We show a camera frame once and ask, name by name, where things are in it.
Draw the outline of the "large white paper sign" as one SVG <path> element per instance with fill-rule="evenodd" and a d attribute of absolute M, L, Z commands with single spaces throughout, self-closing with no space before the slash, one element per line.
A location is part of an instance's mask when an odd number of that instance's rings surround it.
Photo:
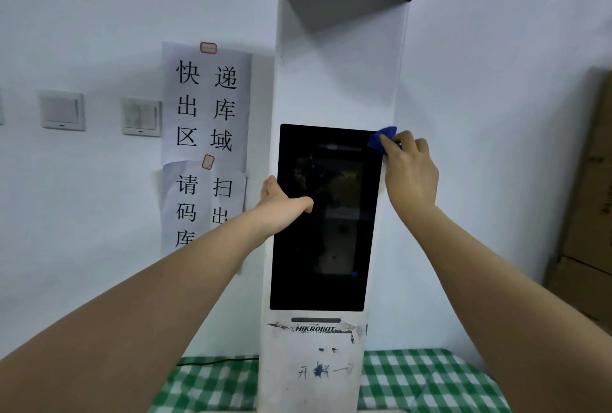
<path fill-rule="evenodd" d="M 253 55 L 162 42 L 162 165 L 202 163 L 247 171 Z"/>

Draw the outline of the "person's right forearm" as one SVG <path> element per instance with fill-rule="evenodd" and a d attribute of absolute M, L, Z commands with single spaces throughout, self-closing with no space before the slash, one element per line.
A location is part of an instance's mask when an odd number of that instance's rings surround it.
<path fill-rule="evenodd" d="M 612 336 L 435 205 L 392 205 L 512 413 L 612 413 Z"/>

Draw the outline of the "white double wall switch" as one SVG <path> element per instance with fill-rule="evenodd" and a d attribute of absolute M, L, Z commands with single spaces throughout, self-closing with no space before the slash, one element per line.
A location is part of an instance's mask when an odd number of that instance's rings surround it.
<path fill-rule="evenodd" d="M 162 102 L 138 98 L 121 98 L 121 131 L 127 136 L 160 137 Z"/>

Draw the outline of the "green checkered tablecloth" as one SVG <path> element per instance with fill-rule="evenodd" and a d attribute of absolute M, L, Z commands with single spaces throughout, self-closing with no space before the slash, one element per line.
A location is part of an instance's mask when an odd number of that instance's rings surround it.
<path fill-rule="evenodd" d="M 256 407 L 259 357 L 183 357 L 148 413 Z M 497 383 L 446 349 L 366 351 L 358 408 L 407 413 L 511 413 Z"/>

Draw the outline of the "white single wall switch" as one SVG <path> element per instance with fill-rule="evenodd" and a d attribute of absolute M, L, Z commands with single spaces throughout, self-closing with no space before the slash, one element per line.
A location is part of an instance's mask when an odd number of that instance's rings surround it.
<path fill-rule="evenodd" d="M 80 92 L 38 90 L 41 127 L 85 131 L 84 95 Z"/>

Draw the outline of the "narrow white paper sign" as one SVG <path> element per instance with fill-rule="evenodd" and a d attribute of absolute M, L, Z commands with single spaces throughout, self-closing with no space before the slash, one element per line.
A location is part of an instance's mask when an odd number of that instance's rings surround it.
<path fill-rule="evenodd" d="M 211 228 L 244 212 L 248 177 L 237 170 L 212 174 Z"/>

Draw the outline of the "brown cardboard box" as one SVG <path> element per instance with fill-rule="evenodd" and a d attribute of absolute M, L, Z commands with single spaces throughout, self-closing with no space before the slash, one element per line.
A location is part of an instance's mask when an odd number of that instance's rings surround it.
<path fill-rule="evenodd" d="M 612 69 L 598 91 L 549 291 L 612 335 Z"/>

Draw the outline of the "person's left hand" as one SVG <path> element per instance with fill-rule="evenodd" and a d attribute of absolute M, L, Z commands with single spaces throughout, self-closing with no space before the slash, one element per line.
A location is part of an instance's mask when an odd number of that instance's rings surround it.
<path fill-rule="evenodd" d="M 280 187 L 274 175 L 270 175 L 263 183 L 260 200 L 253 209 L 258 230 L 265 239 L 284 230 L 293 223 L 299 215 L 287 215 L 282 201 L 290 198 Z"/>

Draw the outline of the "white kiosk with black screen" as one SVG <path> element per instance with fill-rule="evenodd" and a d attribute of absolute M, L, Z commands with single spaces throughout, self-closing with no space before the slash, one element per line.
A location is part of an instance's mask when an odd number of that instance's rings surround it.
<path fill-rule="evenodd" d="M 270 168 L 303 213 L 265 243 L 256 413 L 357 413 L 389 213 L 377 130 L 393 126 L 412 0 L 279 0 Z"/>

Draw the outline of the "person's left forearm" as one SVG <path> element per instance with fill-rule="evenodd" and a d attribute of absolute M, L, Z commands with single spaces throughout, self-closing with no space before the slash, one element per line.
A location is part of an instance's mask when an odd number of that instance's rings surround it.
<path fill-rule="evenodd" d="M 0 361 L 0 413 L 147 413 L 271 232 L 255 208 L 104 292 Z"/>

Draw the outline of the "person's right hand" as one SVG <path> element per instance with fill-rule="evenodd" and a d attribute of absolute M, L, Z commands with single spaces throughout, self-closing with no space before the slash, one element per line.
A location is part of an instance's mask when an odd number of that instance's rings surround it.
<path fill-rule="evenodd" d="M 428 142 L 405 130 L 395 136 L 401 144 L 401 155 L 387 158 L 385 184 L 389 200 L 399 216 L 435 206 L 439 171 Z"/>

